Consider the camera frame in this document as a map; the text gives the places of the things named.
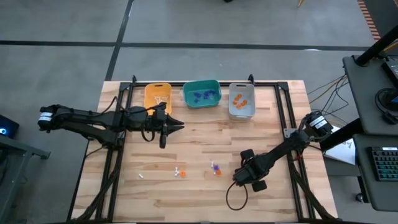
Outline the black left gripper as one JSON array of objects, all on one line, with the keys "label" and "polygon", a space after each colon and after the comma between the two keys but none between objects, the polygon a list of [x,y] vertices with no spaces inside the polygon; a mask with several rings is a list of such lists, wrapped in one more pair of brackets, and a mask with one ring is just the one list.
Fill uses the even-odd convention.
[{"label": "black left gripper", "polygon": [[152,135],[150,139],[144,137],[144,140],[147,142],[153,141],[155,132],[158,132],[160,133],[159,147],[162,149],[166,146],[167,134],[172,134],[184,128],[184,126],[181,126],[184,125],[183,121],[174,119],[169,114],[167,115],[165,112],[166,107],[166,102],[160,102],[158,105],[149,107],[147,111],[152,111],[152,114],[147,116],[144,123],[144,132]]}]

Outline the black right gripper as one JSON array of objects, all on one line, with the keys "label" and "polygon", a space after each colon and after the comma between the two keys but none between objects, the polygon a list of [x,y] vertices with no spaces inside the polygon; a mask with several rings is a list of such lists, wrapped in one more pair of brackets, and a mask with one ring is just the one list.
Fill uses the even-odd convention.
[{"label": "black right gripper", "polygon": [[262,180],[267,171],[263,160],[259,154],[255,155],[252,149],[240,152],[241,167],[236,169],[233,174],[233,181],[239,187],[251,184],[254,192],[259,192],[267,188],[267,184]]}]

